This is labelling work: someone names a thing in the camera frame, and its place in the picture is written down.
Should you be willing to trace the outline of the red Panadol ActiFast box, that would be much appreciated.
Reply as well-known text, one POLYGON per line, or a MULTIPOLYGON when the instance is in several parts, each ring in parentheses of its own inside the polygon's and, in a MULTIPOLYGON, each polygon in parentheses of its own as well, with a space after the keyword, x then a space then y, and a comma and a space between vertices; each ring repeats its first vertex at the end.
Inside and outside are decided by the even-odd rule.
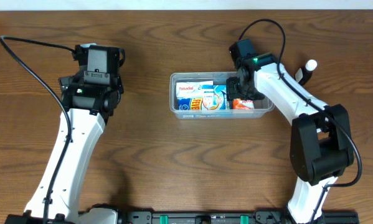
POLYGON ((242 100, 240 98, 232 100, 233 110, 253 110, 254 104, 252 100, 242 100))

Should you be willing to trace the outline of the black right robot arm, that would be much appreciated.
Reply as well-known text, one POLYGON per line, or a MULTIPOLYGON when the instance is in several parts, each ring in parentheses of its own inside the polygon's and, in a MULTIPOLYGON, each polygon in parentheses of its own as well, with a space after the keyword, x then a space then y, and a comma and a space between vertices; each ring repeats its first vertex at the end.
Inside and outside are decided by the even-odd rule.
POLYGON ((358 223, 354 212, 322 210, 329 190, 339 187, 338 177, 359 160, 346 109, 309 94, 273 54, 233 52, 231 57, 237 74, 231 79, 230 95, 252 100, 265 96, 291 124, 290 161, 298 178, 283 221, 358 223))

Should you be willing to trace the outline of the blue Kool Fever box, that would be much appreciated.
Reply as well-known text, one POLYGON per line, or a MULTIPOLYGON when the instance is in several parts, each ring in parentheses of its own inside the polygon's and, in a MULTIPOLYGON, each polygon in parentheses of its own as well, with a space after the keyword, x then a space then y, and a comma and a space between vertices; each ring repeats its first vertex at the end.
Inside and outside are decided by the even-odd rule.
POLYGON ((176 99, 178 110, 227 110, 229 107, 225 85, 213 85, 213 90, 203 96, 176 99))

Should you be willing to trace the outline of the dark syrup bottle white cap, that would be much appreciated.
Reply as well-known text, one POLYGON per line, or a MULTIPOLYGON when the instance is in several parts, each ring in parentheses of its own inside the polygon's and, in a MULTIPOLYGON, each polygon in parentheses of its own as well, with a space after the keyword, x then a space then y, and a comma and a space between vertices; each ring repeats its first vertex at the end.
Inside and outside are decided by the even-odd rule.
POLYGON ((295 80, 301 86, 305 85, 312 77, 313 71, 318 66, 317 61, 310 59, 303 67, 300 67, 295 74, 295 80))

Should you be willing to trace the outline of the white blue Panadol box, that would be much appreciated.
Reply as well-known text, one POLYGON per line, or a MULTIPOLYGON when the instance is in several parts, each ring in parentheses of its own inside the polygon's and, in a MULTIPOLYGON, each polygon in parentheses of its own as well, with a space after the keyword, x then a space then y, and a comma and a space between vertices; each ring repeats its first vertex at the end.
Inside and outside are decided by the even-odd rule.
POLYGON ((213 81, 203 82, 178 82, 176 83, 177 98, 193 98, 203 96, 213 90, 213 81))

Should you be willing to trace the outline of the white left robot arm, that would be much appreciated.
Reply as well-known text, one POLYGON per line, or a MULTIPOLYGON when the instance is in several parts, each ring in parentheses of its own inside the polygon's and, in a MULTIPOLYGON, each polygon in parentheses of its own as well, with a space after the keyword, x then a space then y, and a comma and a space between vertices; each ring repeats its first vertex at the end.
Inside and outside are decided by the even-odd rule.
POLYGON ((6 223, 121 223, 121 212, 107 204, 79 212, 92 152, 124 92, 120 74, 81 70, 59 83, 64 112, 47 167, 24 213, 6 223))

